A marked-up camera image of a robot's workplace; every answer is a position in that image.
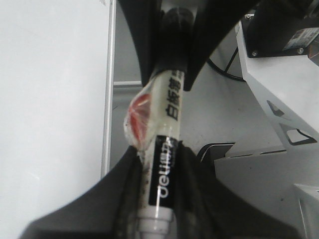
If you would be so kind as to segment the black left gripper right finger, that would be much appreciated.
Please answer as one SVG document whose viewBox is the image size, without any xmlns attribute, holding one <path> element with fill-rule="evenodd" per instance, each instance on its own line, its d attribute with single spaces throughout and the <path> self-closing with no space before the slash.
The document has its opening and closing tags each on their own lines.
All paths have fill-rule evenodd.
<svg viewBox="0 0 319 239">
<path fill-rule="evenodd" d="M 249 205 L 216 178 L 214 161 L 232 143 L 194 153 L 178 143 L 174 213 L 179 239 L 299 239 L 298 231 Z"/>
</svg>

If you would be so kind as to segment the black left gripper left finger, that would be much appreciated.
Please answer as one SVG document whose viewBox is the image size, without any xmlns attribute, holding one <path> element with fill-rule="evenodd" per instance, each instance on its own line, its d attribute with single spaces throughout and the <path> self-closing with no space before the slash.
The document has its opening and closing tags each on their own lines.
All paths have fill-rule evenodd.
<svg viewBox="0 0 319 239">
<path fill-rule="evenodd" d="M 39 218 L 25 239 L 133 239 L 142 164 L 130 146 L 116 166 L 85 194 Z"/>
</svg>

